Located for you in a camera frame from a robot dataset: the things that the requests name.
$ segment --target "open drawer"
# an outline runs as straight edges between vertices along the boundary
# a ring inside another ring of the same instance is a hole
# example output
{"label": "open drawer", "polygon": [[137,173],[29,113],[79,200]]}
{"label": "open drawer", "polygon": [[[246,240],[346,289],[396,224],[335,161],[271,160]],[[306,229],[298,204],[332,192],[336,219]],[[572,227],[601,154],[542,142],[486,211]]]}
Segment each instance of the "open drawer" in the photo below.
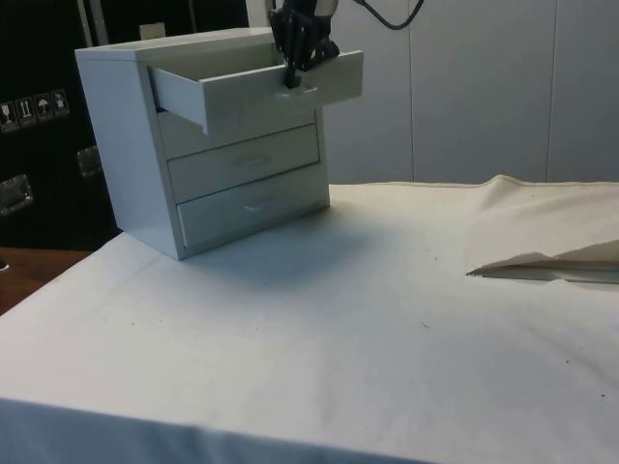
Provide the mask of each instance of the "open drawer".
{"label": "open drawer", "polygon": [[202,79],[188,75],[191,72],[152,67],[151,81],[159,108],[199,124],[210,134],[358,97],[363,86],[363,60],[362,51],[344,53],[300,73],[303,80],[296,89],[283,85],[284,65]]}

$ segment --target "wooden surface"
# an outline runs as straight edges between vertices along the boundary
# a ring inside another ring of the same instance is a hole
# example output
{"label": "wooden surface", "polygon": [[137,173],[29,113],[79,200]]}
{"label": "wooden surface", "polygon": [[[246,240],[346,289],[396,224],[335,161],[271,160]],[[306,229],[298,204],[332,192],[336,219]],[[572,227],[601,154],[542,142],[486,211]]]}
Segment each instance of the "wooden surface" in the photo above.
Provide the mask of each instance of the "wooden surface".
{"label": "wooden surface", "polygon": [[0,272],[0,316],[89,254],[0,247],[0,258],[10,266]]}

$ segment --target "white drawer cabinet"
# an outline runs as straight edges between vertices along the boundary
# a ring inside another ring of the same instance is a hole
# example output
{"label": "white drawer cabinet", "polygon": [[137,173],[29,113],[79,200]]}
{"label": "white drawer cabinet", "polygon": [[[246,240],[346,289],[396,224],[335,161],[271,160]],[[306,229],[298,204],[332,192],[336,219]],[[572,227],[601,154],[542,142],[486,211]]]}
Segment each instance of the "white drawer cabinet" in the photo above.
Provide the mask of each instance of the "white drawer cabinet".
{"label": "white drawer cabinet", "polygon": [[289,90],[270,29],[78,50],[114,214],[184,259],[329,205],[321,107],[358,97],[363,53]]}

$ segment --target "drawer front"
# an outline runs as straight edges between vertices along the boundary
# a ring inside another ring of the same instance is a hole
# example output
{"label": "drawer front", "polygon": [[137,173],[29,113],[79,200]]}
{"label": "drawer front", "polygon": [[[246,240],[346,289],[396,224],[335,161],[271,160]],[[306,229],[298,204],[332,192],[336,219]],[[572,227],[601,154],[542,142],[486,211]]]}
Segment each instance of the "drawer front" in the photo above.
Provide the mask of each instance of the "drawer front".
{"label": "drawer front", "polygon": [[302,85],[283,85],[284,66],[194,80],[178,73],[151,69],[160,108],[202,126],[204,133],[244,127],[262,118],[286,118],[291,111],[359,97],[363,88],[361,51],[344,53],[324,66],[302,74]]}
{"label": "drawer front", "polygon": [[234,236],[329,197],[324,165],[315,164],[178,206],[186,247]]}
{"label": "drawer front", "polygon": [[212,150],[242,142],[268,133],[288,131],[313,124],[313,110],[290,111],[285,117],[264,117],[242,126],[228,126],[216,132],[204,133],[202,127],[170,112],[158,113],[165,158],[174,160],[185,155]]}
{"label": "drawer front", "polygon": [[316,126],[288,130],[168,163],[177,203],[318,162]]}

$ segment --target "sticker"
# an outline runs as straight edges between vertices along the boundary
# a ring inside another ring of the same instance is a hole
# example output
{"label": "sticker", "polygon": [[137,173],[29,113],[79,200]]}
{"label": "sticker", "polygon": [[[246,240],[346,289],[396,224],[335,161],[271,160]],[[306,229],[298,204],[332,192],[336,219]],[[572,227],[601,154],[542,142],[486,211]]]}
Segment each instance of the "sticker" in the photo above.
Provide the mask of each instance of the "sticker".
{"label": "sticker", "polygon": [[69,116],[71,112],[69,110],[69,101],[67,100],[67,92],[63,89],[54,90],[51,93],[51,105],[54,109],[54,115],[58,118],[60,116]]}
{"label": "sticker", "polygon": [[19,131],[15,105],[12,101],[0,103],[0,132]]}
{"label": "sticker", "polygon": [[51,97],[49,94],[35,96],[35,109],[40,123],[54,119],[54,110],[51,106]]}
{"label": "sticker", "polygon": [[23,128],[37,124],[35,105],[32,103],[32,99],[30,97],[27,99],[15,100],[15,106],[17,107],[17,118],[19,118],[19,124]]}

